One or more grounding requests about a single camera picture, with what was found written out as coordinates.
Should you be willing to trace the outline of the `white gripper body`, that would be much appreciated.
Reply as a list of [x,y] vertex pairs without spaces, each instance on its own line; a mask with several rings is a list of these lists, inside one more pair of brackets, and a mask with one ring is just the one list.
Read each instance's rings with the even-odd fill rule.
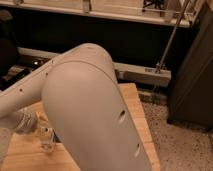
[[38,117],[35,113],[15,112],[9,118],[12,130],[18,134],[30,134],[37,128]]

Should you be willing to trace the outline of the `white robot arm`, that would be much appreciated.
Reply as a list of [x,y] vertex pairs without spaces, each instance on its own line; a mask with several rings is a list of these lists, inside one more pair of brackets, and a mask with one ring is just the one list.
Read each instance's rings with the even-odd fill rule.
[[0,118],[36,102],[81,171],[152,170],[103,47],[81,44],[1,92]]

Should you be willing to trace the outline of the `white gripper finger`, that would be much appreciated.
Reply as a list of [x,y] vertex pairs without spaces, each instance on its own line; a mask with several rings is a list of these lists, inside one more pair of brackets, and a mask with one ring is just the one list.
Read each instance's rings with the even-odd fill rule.
[[43,129],[36,129],[34,132],[33,132],[33,135],[35,137],[44,137],[45,136],[45,131]]
[[47,127],[49,125],[48,120],[43,115],[37,113],[37,117],[38,117],[38,125],[40,127]]

